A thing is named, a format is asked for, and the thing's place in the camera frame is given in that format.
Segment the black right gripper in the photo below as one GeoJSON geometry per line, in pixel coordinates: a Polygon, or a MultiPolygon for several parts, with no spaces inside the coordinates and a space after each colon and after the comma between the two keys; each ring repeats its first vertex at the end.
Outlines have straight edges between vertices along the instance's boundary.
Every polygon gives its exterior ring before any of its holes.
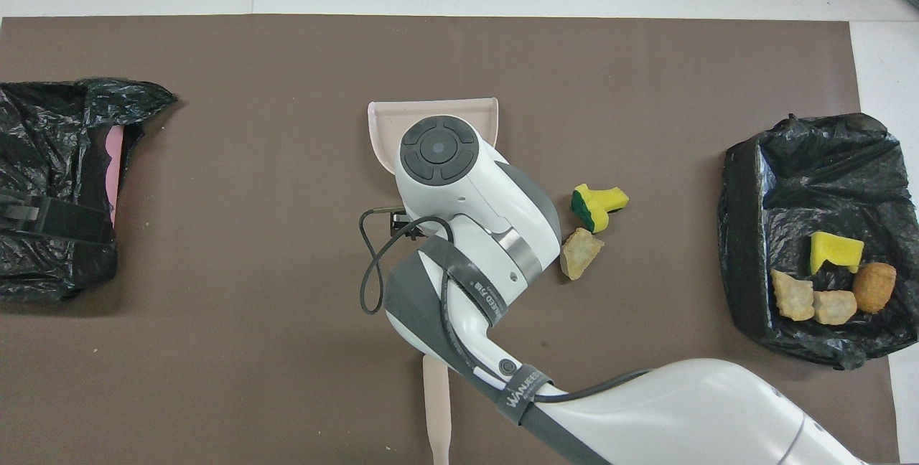
{"type": "Polygon", "coordinates": [[[407,213],[406,210],[394,210],[388,213],[388,226],[390,226],[390,236],[395,237],[398,233],[401,233],[401,236],[410,238],[411,240],[416,240],[417,238],[426,238],[428,235],[424,227],[419,227],[413,225],[410,229],[407,229],[413,222],[411,216],[407,213]]]}

